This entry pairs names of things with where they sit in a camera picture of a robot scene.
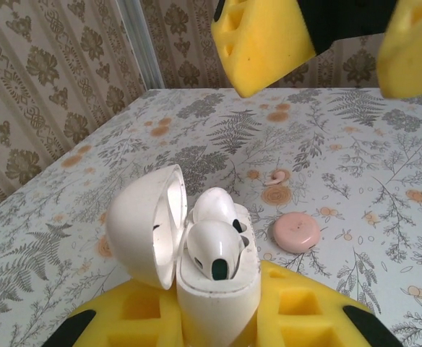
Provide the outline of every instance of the wallpaper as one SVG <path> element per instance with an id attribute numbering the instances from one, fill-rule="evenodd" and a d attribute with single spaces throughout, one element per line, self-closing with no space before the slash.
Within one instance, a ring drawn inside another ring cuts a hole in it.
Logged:
<path id="1" fill-rule="evenodd" d="M 210 25 L 218 0 L 141 0 L 166 87 L 231 87 Z M 382 35 L 339 40 L 272 87 L 377 87 Z"/>
<path id="2" fill-rule="evenodd" d="M 111 0 L 0 0 L 0 202 L 145 87 Z"/>

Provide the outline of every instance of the orange flower pattern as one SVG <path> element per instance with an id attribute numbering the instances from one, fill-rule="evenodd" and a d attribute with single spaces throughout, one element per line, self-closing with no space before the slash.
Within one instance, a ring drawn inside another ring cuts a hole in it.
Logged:
<path id="1" fill-rule="evenodd" d="M 263 191 L 261 198 L 262 201 L 268 205 L 285 205 L 291 201 L 291 190 L 278 184 L 266 188 Z"/>
<path id="2" fill-rule="evenodd" d="M 328 223 L 331 218 L 337 218 L 344 220 L 344 217 L 336 209 L 330 207 L 321 207 L 316 209 L 316 213 L 313 214 L 314 217 L 320 217 L 325 220 L 325 223 Z"/>
<path id="3" fill-rule="evenodd" d="M 286 121 L 288 118 L 288 113 L 284 111 L 272 112 L 267 116 L 268 121 L 273 121 L 275 123 Z"/>
<path id="4" fill-rule="evenodd" d="M 279 103 L 278 105 L 275 106 L 275 109 L 277 111 L 288 111 L 290 109 L 290 104 L 289 103 Z"/>
<path id="5" fill-rule="evenodd" d="M 161 119 L 158 124 L 162 127 L 167 127 L 171 122 L 171 118 L 163 118 Z"/>
<path id="6" fill-rule="evenodd" d="M 106 218 L 107 218 L 107 212 L 102 213 L 99 218 L 100 224 L 102 225 L 105 224 Z"/>
<path id="7" fill-rule="evenodd" d="M 373 226 L 374 228 L 376 228 L 376 225 L 379 223 L 378 216 L 371 211 L 365 212 L 362 216 L 362 219 L 364 219 L 367 224 Z"/>
<path id="8" fill-rule="evenodd" d="M 409 296 L 413 296 L 415 301 L 422 306 L 421 300 L 422 300 L 422 288 L 416 287 L 416 286 L 409 286 L 407 290 L 401 289 L 404 294 L 407 294 Z"/>
<path id="9" fill-rule="evenodd" d="M 89 152 L 91 148 L 92 148 L 91 145 L 84 145 L 78 150 L 78 153 L 79 154 L 85 154 L 85 153 Z"/>
<path id="10" fill-rule="evenodd" d="M 102 236 L 102 238 L 97 243 L 97 252 L 100 256 L 104 258 L 112 257 L 110 246 L 108 245 L 107 239 L 105 236 Z"/>
<path id="11" fill-rule="evenodd" d="M 351 241 L 353 239 L 353 236 L 350 234 L 350 229 L 347 231 L 343 229 L 341 234 L 336 235 L 335 240 L 338 240 L 340 237 L 346 241 Z"/>
<path id="12" fill-rule="evenodd" d="M 348 134 L 353 134 L 354 132 L 360 132 L 359 128 L 357 127 L 344 127 L 344 132 L 347 132 Z"/>
<path id="13" fill-rule="evenodd" d="M 59 213 L 58 215 L 55 215 L 52 219 L 55 222 L 62 222 L 62 220 L 65 218 L 65 215 L 63 213 Z"/>
<path id="14" fill-rule="evenodd" d="M 87 271 L 89 271 L 91 265 L 92 260 L 84 259 L 82 265 L 79 268 L 75 269 L 74 274 L 79 276 L 84 275 Z"/>
<path id="15" fill-rule="evenodd" d="M 249 179 L 258 179 L 259 177 L 261 177 L 261 173 L 258 170 L 249 170 L 246 173 L 246 177 L 248 177 Z"/>
<path id="16" fill-rule="evenodd" d="M 150 132 L 150 134 L 153 137 L 160 137 L 160 136 L 163 136 L 164 134 L 167 134 L 168 132 L 169 132 L 169 128 L 168 127 L 159 126 L 159 127 L 156 127 L 154 129 L 152 129 L 152 131 Z"/>
<path id="17" fill-rule="evenodd" d="M 62 168 L 71 168 L 72 166 L 75 166 L 78 164 L 82 159 L 81 155 L 72 155 L 71 157 L 68 157 L 61 163 Z"/>
<path id="18" fill-rule="evenodd" d="M 419 190 L 410 189 L 408 190 L 405 195 L 407 195 L 408 199 L 414 201 L 418 204 L 422 204 L 422 192 Z"/>
<path id="19" fill-rule="evenodd" d="M 385 135 L 385 133 L 381 129 L 375 129 L 373 133 L 377 134 L 380 137 L 383 137 Z"/>
<path id="20" fill-rule="evenodd" d="M 337 150 L 340 150 L 341 148 L 343 148 L 343 145 L 341 145 L 340 143 L 335 143 L 333 145 L 330 145 L 330 149 L 334 152 L 336 152 Z"/>
<path id="21" fill-rule="evenodd" d="M 94 168 L 91 168 L 91 167 L 85 168 L 84 169 L 84 173 L 85 174 L 93 174 L 93 173 L 95 173 L 95 169 Z"/>

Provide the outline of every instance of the white earbud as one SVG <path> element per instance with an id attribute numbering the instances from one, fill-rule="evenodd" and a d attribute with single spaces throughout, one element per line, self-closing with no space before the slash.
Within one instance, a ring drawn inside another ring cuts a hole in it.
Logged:
<path id="1" fill-rule="evenodd" d="M 192 262 L 210 280 L 228 280 L 235 275 L 244 241 L 228 223 L 201 220 L 187 236 Z"/>
<path id="2" fill-rule="evenodd" d="M 232 197 L 219 187 L 210 188 L 200 195 L 193 217 L 195 223 L 201 220 L 221 220 L 231 224 L 239 233 L 243 232 Z"/>

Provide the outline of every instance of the black foam edge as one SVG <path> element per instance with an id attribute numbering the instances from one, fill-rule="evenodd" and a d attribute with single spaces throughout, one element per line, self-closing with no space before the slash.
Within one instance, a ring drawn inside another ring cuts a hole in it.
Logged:
<path id="1" fill-rule="evenodd" d="M 316 55 L 344 38 L 384 33 L 397 0 L 298 0 Z"/>
<path id="2" fill-rule="evenodd" d="M 96 312 L 93 309 L 87 309 L 67 318 L 43 344 L 43 347 L 72 347 L 95 315 Z"/>
<path id="3" fill-rule="evenodd" d="M 225 0 L 219 0 L 219 3 L 216 6 L 216 10 L 214 12 L 214 21 L 215 22 L 217 22 L 220 19 L 220 16 L 223 13 L 224 5 L 225 5 Z"/>
<path id="4" fill-rule="evenodd" d="M 344 306 L 344 313 L 370 344 L 370 347 L 402 347 L 403 344 L 372 313 L 355 306 Z"/>

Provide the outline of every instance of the tablecloth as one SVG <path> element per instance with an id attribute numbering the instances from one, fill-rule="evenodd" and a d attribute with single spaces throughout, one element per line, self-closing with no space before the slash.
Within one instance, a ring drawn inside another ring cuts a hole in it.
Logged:
<path id="1" fill-rule="evenodd" d="M 422 96 L 223 89 L 149 91 L 0 205 L 0 347 L 40 346 L 129 278 L 104 236 L 107 207 L 174 163 L 189 204 L 222 187 L 249 209 L 261 259 L 359 300 L 422 346 Z M 289 179 L 266 187 L 275 169 Z M 309 253 L 284 252 L 268 231 L 292 211 L 322 229 Z"/>

